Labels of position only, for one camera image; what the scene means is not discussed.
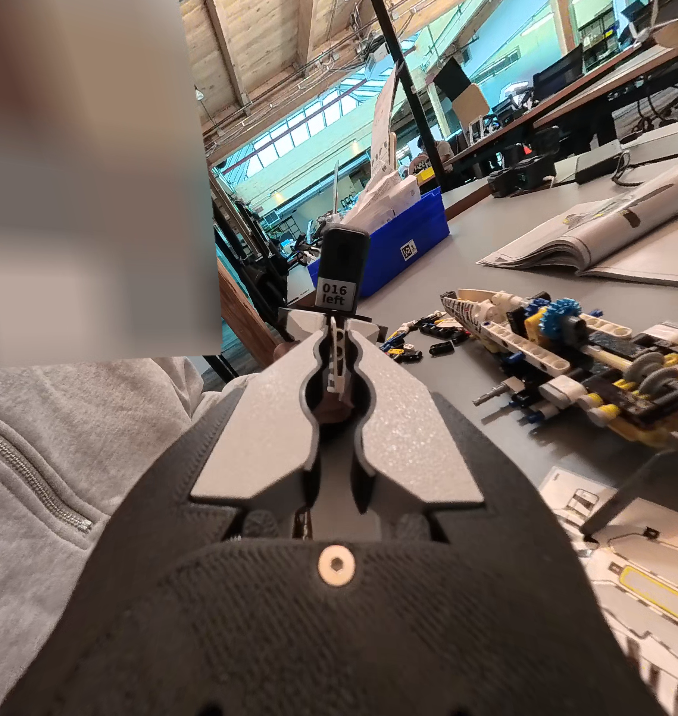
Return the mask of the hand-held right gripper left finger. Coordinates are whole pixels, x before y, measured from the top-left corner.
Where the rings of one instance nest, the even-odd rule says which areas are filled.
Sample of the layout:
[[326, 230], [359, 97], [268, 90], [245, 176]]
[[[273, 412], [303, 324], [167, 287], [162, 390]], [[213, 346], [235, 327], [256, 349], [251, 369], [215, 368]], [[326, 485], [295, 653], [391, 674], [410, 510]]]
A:
[[199, 503], [228, 506], [312, 506], [319, 424], [307, 399], [322, 377], [320, 346], [327, 329], [249, 380], [194, 483]]

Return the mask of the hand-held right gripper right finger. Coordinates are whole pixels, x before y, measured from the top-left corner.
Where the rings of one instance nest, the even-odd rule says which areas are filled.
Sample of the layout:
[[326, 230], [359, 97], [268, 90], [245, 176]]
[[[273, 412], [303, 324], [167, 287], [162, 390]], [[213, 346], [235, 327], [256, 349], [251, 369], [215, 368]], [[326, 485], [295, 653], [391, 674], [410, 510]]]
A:
[[350, 331], [357, 415], [352, 497], [359, 511], [431, 513], [484, 504], [427, 387], [368, 338]]

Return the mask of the lego aircraft model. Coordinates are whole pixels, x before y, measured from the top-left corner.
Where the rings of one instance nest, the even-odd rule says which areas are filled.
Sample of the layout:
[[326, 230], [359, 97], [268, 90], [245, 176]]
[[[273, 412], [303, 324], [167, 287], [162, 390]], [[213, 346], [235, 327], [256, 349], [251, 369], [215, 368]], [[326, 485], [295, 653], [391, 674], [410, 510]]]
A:
[[505, 291], [461, 289], [441, 295], [447, 317], [482, 345], [504, 380], [474, 405], [499, 395], [541, 424], [573, 407], [629, 443], [656, 451], [579, 528], [587, 538], [640, 495], [657, 465], [678, 456], [678, 322], [637, 334], [586, 313], [574, 299], [528, 298]]

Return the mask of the pile of small lego pieces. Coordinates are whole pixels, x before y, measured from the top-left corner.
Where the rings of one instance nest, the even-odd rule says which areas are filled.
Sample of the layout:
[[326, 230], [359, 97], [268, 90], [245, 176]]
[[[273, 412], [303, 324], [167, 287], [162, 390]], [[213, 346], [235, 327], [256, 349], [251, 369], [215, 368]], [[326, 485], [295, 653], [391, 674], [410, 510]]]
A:
[[405, 321], [390, 333], [379, 349], [392, 361], [400, 364], [421, 362], [423, 352], [412, 342], [415, 335], [433, 339], [428, 347], [429, 357], [441, 357], [454, 352], [471, 333], [457, 320], [450, 318], [444, 311], [434, 311], [428, 316]]

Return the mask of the wooden railing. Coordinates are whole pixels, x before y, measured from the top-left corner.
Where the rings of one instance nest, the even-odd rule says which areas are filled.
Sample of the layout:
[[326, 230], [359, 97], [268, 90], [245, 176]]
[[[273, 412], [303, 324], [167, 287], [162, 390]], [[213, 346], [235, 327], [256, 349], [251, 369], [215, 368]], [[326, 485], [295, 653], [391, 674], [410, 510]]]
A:
[[221, 316], [256, 363], [267, 368], [278, 341], [219, 258], [216, 263]]

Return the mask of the blue plastic bin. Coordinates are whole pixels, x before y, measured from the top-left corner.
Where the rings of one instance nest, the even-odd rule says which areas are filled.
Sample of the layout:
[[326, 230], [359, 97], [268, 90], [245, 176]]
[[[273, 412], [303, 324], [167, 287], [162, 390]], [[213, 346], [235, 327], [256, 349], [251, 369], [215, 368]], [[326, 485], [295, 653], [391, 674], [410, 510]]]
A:
[[449, 234], [443, 195], [440, 188], [435, 188], [371, 234], [360, 298], [379, 291]]

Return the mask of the stack of white papers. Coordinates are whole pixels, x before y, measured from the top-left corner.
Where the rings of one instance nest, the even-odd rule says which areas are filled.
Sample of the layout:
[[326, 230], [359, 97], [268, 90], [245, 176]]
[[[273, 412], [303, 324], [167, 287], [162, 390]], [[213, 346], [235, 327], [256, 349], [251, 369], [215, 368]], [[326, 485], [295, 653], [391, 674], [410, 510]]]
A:
[[354, 206], [340, 224], [369, 234], [382, 228], [421, 199], [415, 175], [387, 174], [359, 194]]

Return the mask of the tall white printed sheet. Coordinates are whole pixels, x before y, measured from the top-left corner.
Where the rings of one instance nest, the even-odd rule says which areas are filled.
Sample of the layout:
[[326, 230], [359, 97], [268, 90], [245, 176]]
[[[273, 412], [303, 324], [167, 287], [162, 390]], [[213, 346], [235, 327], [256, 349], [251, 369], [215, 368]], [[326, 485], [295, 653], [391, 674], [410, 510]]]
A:
[[391, 70], [376, 100], [370, 150], [371, 181], [378, 181], [396, 170], [396, 135], [390, 126], [400, 67], [402, 65]]

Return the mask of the person's grey hoodie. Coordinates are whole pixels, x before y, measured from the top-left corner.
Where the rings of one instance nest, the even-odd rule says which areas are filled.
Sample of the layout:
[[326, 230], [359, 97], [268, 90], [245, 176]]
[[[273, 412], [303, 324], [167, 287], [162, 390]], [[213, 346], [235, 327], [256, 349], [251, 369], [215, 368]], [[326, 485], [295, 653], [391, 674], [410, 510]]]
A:
[[255, 376], [206, 391], [188, 357], [0, 369], [0, 704], [131, 488]]

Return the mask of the black device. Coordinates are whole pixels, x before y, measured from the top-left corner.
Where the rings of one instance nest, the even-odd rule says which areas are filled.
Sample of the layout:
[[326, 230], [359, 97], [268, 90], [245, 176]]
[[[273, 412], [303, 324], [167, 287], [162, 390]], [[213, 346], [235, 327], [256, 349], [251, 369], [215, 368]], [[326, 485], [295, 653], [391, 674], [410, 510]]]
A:
[[537, 191], [549, 185], [555, 176], [553, 157], [532, 153], [514, 166], [491, 173], [487, 185], [494, 198], [507, 198], [516, 193]]

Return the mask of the black monitor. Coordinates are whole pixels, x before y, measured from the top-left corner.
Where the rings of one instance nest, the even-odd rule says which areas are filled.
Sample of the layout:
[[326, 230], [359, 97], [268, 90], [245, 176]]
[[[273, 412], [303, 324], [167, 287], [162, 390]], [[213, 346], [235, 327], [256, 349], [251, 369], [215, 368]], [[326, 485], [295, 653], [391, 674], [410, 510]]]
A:
[[471, 85], [471, 80], [455, 57], [446, 60], [436, 72], [433, 84], [453, 103]]

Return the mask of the sticker sheet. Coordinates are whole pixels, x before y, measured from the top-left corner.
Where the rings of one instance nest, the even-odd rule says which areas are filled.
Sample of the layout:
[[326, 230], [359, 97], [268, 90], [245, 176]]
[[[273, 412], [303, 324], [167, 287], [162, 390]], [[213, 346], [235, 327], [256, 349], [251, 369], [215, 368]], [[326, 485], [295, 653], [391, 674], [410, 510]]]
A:
[[587, 537], [615, 490], [554, 467], [540, 494], [562, 524], [615, 640], [667, 715], [678, 715], [678, 513], [636, 499]]

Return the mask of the long wooden desk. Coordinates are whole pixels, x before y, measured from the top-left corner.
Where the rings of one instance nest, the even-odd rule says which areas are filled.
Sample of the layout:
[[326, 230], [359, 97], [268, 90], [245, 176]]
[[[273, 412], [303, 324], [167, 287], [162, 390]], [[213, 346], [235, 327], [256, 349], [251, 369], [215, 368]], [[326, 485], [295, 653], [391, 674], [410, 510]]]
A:
[[557, 120], [677, 58], [678, 47], [663, 47], [653, 40], [639, 47], [633, 46], [621, 51], [610, 61], [533, 107], [531, 111], [460, 151], [445, 166], [457, 166], [461, 162], [474, 164], [478, 162], [480, 151], [497, 150], [498, 142], [508, 138], [512, 133], [518, 130], [532, 130], [546, 125], [550, 120]]

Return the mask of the grey laptop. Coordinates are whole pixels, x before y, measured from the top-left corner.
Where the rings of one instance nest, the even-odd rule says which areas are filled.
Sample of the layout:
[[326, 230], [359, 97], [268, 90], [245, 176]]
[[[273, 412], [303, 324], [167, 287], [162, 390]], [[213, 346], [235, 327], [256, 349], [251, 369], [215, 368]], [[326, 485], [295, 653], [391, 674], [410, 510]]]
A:
[[630, 165], [635, 167], [677, 158], [678, 122], [646, 132], [621, 148], [630, 155]]

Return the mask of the black steel post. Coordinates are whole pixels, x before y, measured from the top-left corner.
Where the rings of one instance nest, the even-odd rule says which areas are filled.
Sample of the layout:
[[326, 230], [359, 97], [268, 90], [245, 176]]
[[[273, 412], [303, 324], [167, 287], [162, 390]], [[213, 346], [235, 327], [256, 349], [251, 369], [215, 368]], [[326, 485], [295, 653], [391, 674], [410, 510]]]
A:
[[438, 153], [433, 135], [431, 134], [422, 102], [418, 96], [418, 91], [415, 88], [412, 76], [406, 65], [403, 49], [397, 38], [390, 14], [384, 1], [371, 1], [370, 3], [376, 15], [376, 19], [379, 22], [379, 27], [388, 46], [389, 52], [397, 67], [398, 77], [405, 91], [406, 99], [413, 114], [416, 128], [418, 129], [419, 135], [424, 143], [424, 150], [426, 151], [430, 164], [433, 167], [435, 179], [441, 189], [444, 190], [448, 185], [446, 183], [446, 172], [444, 171], [443, 162]]

